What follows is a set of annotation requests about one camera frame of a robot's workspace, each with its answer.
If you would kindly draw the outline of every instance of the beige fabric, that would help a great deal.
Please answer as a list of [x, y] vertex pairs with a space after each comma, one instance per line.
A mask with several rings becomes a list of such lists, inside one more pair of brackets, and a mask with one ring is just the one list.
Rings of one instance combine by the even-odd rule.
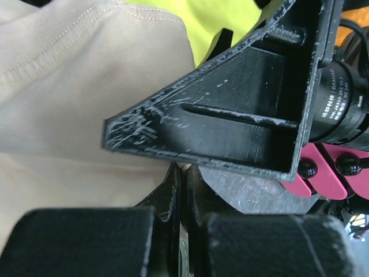
[[100, 149], [103, 120], [193, 68], [183, 23], [156, 8], [54, 0], [0, 24], [0, 244], [31, 208], [134, 205], [155, 188], [168, 162]]

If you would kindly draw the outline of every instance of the black plastic frame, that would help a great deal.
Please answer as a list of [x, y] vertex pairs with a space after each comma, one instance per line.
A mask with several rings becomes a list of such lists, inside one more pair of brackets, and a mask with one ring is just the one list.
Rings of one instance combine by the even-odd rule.
[[294, 180], [342, 5], [284, 1], [238, 45], [106, 120], [103, 147]]

